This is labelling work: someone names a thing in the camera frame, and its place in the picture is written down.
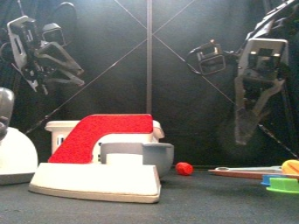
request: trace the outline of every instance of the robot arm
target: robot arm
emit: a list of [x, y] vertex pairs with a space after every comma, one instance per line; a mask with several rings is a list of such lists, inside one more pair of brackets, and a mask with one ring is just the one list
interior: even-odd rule
[[43, 27], [54, 29], [43, 31], [46, 35], [41, 38], [34, 19], [22, 16], [6, 25], [17, 69], [33, 91], [42, 90], [46, 94], [45, 84], [50, 81], [84, 85], [78, 78], [84, 71], [57, 43], [62, 40], [57, 25]]

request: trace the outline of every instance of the gray surface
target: gray surface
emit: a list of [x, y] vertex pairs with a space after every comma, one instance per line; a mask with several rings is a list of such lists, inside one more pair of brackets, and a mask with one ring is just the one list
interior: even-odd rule
[[0, 223], [297, 223], [299, 195], [269, 192], [258, 183], [170, 171], [156, 204], [64, 199], [27, 192], [27, 184], [0, 186]]

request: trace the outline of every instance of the toy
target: toy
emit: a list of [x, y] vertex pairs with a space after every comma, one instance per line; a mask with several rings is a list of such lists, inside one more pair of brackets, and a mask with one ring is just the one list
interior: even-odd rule
[[14, 94], [0, 88], [0, 185], [29, 182], [37, 168], [37, 154], [30, 139], [9, 126]]
[[174, 170], [177, 171], [177, 173], [182, 176], [189, 176], [192, 175], [192, 165], [184, 162], [180, 162], [176, 164], [174, 166]]
[[137, 143], [102, 143], [102, 163], [92, 160], [97, 140], [109, 134], [145, 134], [153, 132], [149, 115], [90, 115], [74, 126], [49, 163], [39, 163], [31, 177], [29, 191], [53, 196], [86, 200], [154, 203], [160, 198], [160, 179], [153, 163], [144, 164], [144, 152], [168, 148], [172, 163], [173, 147], [166, 144], [142, 144], [142, 153], [129, 147]]

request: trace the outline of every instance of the white object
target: white object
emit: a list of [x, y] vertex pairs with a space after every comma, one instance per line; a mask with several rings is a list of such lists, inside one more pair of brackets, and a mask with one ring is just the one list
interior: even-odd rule
[[[51, 121], [45, 125], [45, 129], [50, 132], [50, 153], [57, 150], [58, 146], [62, 143], [62, 140], [66, 138], [72, 129], [80, 121]], [[98, 161], [100, 155], [100, 144], [101, 143], [157, 143], [158, 139], [164, 137], [164, 132], [157, 121], [153, 121], [153, 132], [149, 134], [108, 134], [102, 136], [93, 147], [93, 160], [92, 162]]]
[[29, 182], [37, 169], [37, 153], [30, 139], [17, 129], [7, 127], [0, 142], [0, 184]]
[[137, 154], [109, 153], [106, 154], [106, 165], [142, 165], [144, 157]]
[[84, 200], [154, 203], [160, 180], [153, 165], [39, 163], [29, 191]]

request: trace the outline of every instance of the black cable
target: black cable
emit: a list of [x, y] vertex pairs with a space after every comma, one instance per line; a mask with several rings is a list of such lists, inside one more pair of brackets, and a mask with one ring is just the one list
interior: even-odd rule
[[54, 18], [54, 14], [57, 13], [57, 11], [64, 8], [64, 7], [69, 7], [70, 10], [72, 10], [72, 14], [73, 14], [73, 17], [74, 17], [74, 21], [73, 21], [73, 27], [72, 27], [72, 32], [73, 32], [73, 35], [70, 35], [70, 40], [65, 43], [65, 46], [73, 41], [74, 39], [74, 33], [76, 33], [76, 30], [77, 30], [77, 10], [76, 10], [76, 7], [72, 3], [69, 2], [64, 2], [61, 3], [55, 9], [51, 11], [47, 19], [46, 19], [46, 23], [50, 23], [53, 21], [53, 18]]

